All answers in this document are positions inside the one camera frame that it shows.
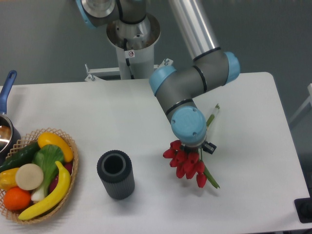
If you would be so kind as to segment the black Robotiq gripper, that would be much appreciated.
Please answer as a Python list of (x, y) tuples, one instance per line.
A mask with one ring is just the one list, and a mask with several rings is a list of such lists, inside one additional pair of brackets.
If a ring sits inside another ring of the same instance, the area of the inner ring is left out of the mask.
[(211, 142), (208, 142), (207, 140), (203, 140), (195, 145), (181, 144), (180, 150), (185, 151), (186, 153), (200, 152), (201, 150), (203, 150), (212, 155), (216, 150), (216, 146)]

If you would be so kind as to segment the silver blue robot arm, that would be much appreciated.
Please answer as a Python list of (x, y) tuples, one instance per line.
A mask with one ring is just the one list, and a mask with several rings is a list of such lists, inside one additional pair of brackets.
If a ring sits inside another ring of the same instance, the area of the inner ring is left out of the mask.
[(240, 64), (233, 53), (221, 50), (202, 3), (169, 2), (194, 63), (182, 72), (168, 59), (155, 68), (154, 46), (160, 37), (160, 25), (147, 13), (145, 1), (78, 0), (76, 4), (86, 25), (106, 25), (107, 38), (116, 49), (120, 78), (149, 80), (183, 148), (212, 154), (215, 146), (206, 140), (206, 119), (194, 98), (235, 80)]

